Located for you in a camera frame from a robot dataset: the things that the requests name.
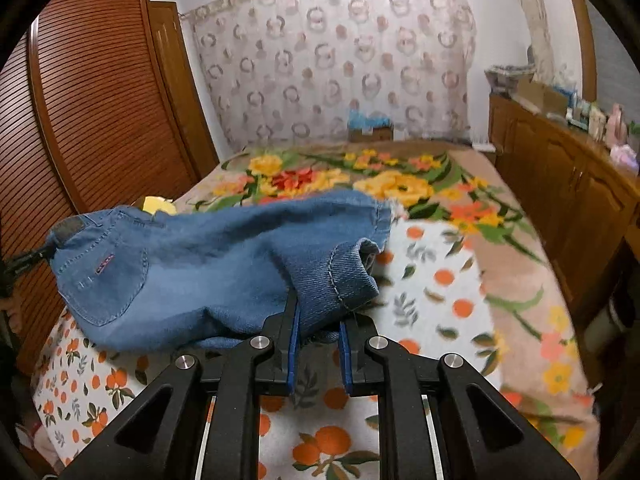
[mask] cardboard box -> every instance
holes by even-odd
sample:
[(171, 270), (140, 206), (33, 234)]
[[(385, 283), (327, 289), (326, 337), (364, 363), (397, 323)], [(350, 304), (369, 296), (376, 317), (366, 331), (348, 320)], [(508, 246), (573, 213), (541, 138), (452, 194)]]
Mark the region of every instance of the cardboard box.
[(369, 135), (363, 133), (362, 130), (349, 130), (349, 142), (374, 142), (376, 140), (393, 140), (393, 138), (391, 126), (373, 128)]
[(538, 81), (529, 82), (524, 79), (518, 81), (518, 89), (516, 95), (514, 95), (514, 100), (529, 111), (544, 116), (557, 114), (564, 117), (569, 104), (569, 99), (560, 92), (556, 92), (551, 86)]

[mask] wooden wardrobe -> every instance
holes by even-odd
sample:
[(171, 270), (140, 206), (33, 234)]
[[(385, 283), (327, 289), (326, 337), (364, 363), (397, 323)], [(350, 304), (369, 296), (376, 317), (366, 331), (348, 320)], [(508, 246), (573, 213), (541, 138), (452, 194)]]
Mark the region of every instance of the wooden wardrobe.
[[(186, 56), (170, 57), (176, 40), (166, 34), (161, 69), (149, 5), (52, 0), (0, 73), (3, 257), (42, 245), (68, 216), (144, 195), (177, 198), (217, 164), (193, 79), (184, 81)], [(16, 292), (18, 368), (30, 374), (63, 302), (45, 264)]]

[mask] box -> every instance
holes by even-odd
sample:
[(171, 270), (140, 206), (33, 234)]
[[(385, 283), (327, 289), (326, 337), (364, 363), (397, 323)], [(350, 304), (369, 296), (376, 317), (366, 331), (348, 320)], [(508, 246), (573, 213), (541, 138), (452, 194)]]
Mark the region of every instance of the box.
[(531, 81), (536, 73), (534, 65), (513, 66), (513, 65), (492, 65), (484, 71), (491, 92), (494, 94), (512, 93), (518, 88), (518, 81), (525, 79)]
[(544, 116), (557, 114), (564, 117), (569, 104), (569, 99), (551, 86), (524, 79), (518, 81), (518, 89), (512, 97), (530, 112)]
[(393, 140), (393, 128), (381, 126), (371, 129), (369, 134), (363, 130), (349, 130), (349, 142), (375, 142), (376, 140)]

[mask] blue denim jeans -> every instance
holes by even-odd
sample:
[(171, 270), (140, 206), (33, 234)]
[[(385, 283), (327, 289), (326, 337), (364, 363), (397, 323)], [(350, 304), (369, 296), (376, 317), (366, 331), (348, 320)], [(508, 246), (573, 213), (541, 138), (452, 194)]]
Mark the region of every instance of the blue denim jeans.
[(282, 312), (290, 286), (302, 337), (375, 298), (366, 267), (390, 220), (388, 204), (352, 190), (177, 216), (120, 206), (54, 227), (49, 263), (100, 346), (228, 348)]

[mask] yellow flower pattern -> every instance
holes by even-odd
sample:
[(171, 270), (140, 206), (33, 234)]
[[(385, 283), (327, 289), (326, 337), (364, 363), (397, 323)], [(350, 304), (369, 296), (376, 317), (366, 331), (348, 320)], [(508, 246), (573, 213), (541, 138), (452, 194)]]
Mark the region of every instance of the yellow flower pattern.
[(484, 178), (480, 178), (479, 176), (475, 176), (473, 177), (470, 181), (469, 184), (471, 184), (471, 186), (473, 187), (479, 187), (479, 188), (485, 188), (489, 185), (489, 183), (484, 179)]
[(282, 168), (282, 159), (277, 155), (266, 153), (256, 156), (249, 162), (249, 170), (258, 175), (275, 176)]
[(453, 218), (449, 220), (449, 222), (453, 224), (461, 234), (474, 235), (479, 232), (478, 228), (473, 223), (468, 222), (467, 220)]
[(503, 222), (504, 222), (504, 217), (498, 216), (497, 213), (488, 214), (478, 220), (479, 224), (490, 225), (491, 227), (498, 227), (498, 225), (502, 224)]
[(569, 317), (566, 314), (564, 307), (560, 305), (552, 306), (549, 309), (549, 325), (554, 330), (557, 330), (559, 333), (563, 333), (571, 322), (569, 321)]
[(426, 180), (396, 170), (383, 171), (372, 178), (359, 180), (353, 184), (353, 188), (379, 200), (395, 198), (405, 207), (416, 204), (421, 198), (433, 196), (433, 187)]
[(353, 164), (354, 170), (366, 170), (369, 167), (369, 156), (361, 155), (359, 156)]
[(584, 438), (585, 431), (580, 426), (572, 426), (564, 434), (562, 444), (567, 449), (578, 447)]
[(345, 184), (349, 180), (349, 175), (337, 168), (334, 170), (317, 171), (313, 181), (306, 185), (305, 192), (326, 191), (336, 184)]
[(258, 188), (264, 195), (275, 195), (278, 192), (278, 188), (271, 184), (270, 178), (261, 178)]
[(452, 189), (452, 188), (443, 189), (441, 192), (438, 193), (438, 195), (453, 201), (460, 200), (460, 198), (462, 198), (462, 193), (460, 193), (457, 189)]
[(510, 352), (510, 348), (504, 335), (498, 329), (494, 329), (494, 342), (495, 349), (498, 351), (498, 361), (501, 362), (504, 356)]
[(551, 395), (565, 394), (569, 391), (569, 379), (574, 369), (571, 365), (559, 361), (551, 363), (542, 374), (542, 380), (546, 384), (546, 390)]
[(564, 352), (566, 356), (572, 362), (578, 362), (580, 360), (580, 354), (578, 353), (578, 343), (575, 340), (569, 341), (564, 347)]

